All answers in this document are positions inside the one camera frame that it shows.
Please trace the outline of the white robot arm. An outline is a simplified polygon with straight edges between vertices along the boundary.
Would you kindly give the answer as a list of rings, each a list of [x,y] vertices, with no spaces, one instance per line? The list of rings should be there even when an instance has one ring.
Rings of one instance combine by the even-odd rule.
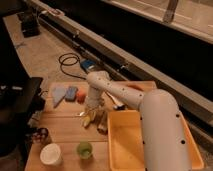
[[[103,92],[108,92],[140,113],[147,171],[192,169],[181,113],[173,95],[162,89],[143,92],[110,81],[105,71],[89,73],[86,81],[86,105],[90,109],[100,104]]]

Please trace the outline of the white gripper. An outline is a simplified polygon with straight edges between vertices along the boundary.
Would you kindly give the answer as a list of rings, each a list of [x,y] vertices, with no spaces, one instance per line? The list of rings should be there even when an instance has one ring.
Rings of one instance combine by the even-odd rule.
[[[103,92],[101,90],[90,88],[88,90],[85,104],[89,108],[93,108],[89,111],[90,120],[94,121],[97,115],[97,107],[102,106],[104,104],[104,100],[102,98]]]

